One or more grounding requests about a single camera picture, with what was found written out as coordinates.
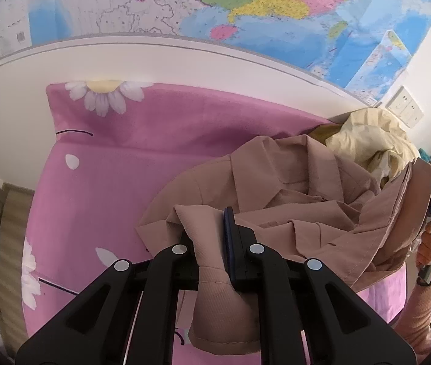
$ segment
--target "electrical socket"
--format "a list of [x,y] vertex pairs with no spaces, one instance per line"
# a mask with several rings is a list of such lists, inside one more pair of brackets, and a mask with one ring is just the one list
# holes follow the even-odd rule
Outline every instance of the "electrical socket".
[[423,111],[404,86],[399,89],[386,108],[409,128],[414,127],[424,116]]
[[400,87],[399,91],[396,92],[395,96],[391,99],[386,108],[396,116],[400,116],[411,100],[413,100],[413,97],[409,94],[405,87],[402,86]]

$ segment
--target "person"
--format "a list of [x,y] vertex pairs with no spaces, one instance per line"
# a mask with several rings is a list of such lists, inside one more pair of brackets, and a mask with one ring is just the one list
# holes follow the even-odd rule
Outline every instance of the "person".
[[[416,255],[416,266],[431,264],[431,222],[426,224]],[[413,348],[418,364],[431,352],[431,282],[417,279],[394,330]]]

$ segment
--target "black wristband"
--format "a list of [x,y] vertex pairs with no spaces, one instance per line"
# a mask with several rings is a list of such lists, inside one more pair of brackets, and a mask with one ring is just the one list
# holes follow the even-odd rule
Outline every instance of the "black wristband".
[[430,284],[427,284],[425,281],[423,281],[420,277],[418,277],[416,279],[416,284],[418,284],[421,287],[430,287],[431,286],[431,282]]

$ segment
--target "crumpled clothing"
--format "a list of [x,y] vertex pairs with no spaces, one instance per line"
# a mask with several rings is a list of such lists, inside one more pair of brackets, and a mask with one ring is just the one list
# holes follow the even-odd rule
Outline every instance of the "crumpled clothing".
[[381,187],[420,157],[398,119],[382,108],[352,112],[325,144],[336,155],[364,167]]
[[181,292],[177,326],[218,355],[259,350],[257,297],[236,292],[224,269],[223,210],[284,258],[322,260],[355,291],[403,265],[431,193],[419,159],[380,190],[354,162],[308,136],[256,137],[230,155],[185,171],[153,200],[137,228],[151,254],[193,241],[199,287]]

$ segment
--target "brown jacket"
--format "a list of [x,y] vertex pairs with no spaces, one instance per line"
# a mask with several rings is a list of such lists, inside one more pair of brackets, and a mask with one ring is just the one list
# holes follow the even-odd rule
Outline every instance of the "brown jacket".
[[254,297],[232,289],[222,262],[222,210],[257,240],[295,261],[322,260],[355,291],[398,270],[418,235],[431,193],[431,166],[410,163],[382,191],[354,162],[308,136],[256,137],[190,169],[153,200],[137,231],[155,255],[185,230],[199,264],[198,296],[179,308],[192,344],[214,354],[259,349]]

